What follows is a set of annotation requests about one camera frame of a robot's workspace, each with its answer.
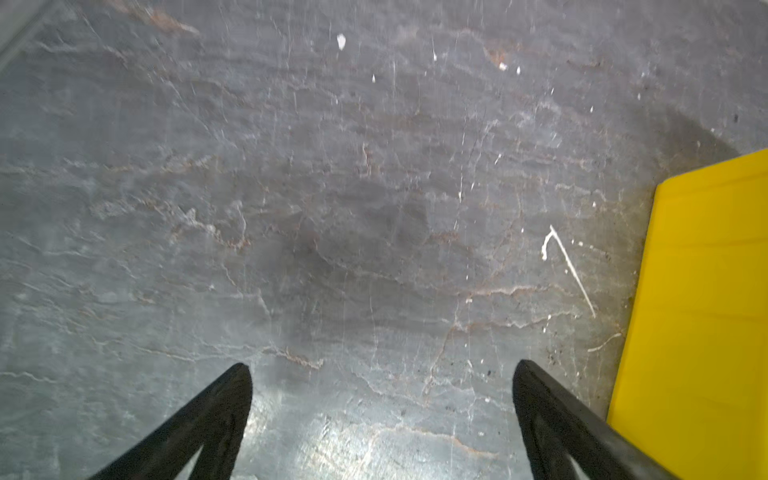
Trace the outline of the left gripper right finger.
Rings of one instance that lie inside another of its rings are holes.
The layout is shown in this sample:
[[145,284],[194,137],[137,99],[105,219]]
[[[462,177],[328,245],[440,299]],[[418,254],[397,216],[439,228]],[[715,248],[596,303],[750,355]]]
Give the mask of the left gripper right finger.
[[531,360],[514,371],[512,396],[535,479],[673,479]]

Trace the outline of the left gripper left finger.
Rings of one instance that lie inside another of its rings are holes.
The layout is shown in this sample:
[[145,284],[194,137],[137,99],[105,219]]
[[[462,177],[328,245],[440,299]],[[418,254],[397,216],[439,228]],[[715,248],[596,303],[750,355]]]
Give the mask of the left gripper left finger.
[[253,394],[249,368],[236,363],[95,479],[175,479],[196,457],[192,479],[228,479]]

